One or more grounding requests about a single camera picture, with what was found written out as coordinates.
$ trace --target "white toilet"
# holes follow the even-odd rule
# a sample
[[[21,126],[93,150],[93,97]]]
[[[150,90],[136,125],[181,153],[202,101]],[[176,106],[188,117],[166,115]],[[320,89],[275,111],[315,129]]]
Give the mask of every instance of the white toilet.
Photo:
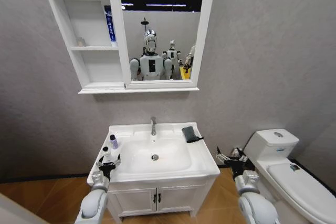
[[[287,159],[298,142],[283,129],[254,133],[244,152],[261,176],[258,188],[276,207],[281,224],[336,224],[336,198]]]

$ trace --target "toilet lid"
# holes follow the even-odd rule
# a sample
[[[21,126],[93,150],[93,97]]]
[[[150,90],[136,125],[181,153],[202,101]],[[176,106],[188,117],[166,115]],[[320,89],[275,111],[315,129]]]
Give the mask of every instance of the toilet lid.
[[[271,165],[267,170],[308,213],[325,223],[336,223],[336,198],[305,170],[294,163]]]

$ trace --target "chrome faucet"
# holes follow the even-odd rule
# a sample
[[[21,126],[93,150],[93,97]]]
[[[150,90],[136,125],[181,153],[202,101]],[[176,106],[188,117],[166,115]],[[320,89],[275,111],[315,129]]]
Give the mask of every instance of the chrome faucet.
[[[155,129],[155,125],[156,125],[156,118],[154,116],[151,117],[151,124],[152,124],[152,136],[156,135],[156,129]]]

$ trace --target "soap bottle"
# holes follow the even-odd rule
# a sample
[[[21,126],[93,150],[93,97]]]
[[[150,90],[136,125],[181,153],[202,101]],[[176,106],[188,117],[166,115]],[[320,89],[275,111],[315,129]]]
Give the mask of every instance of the soap bottle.
[[[111,142],[112,149],[115,150],[118,148],[118,142],[117,142],[115,135],[110,135],[110,142]]]
[[[108,148],[107,146],[103,148],[103,155],[104,155],[104,159],[103,159],[104,163],[108,163],[112,161],[111,151],[110,151],[110,148]]]

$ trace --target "ceiling light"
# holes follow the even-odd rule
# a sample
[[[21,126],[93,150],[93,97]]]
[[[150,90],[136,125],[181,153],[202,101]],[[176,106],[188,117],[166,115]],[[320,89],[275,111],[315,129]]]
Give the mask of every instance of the ceiling light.
[[[164,7],[172,7],[172,6],[174,6],[174,7],[186,7],[185,4],[182,4],[182,5],[180,5],[180,4],[176,4],[176,5],[172,5],[172,4],[146,4],[146,6],[164,6]]]

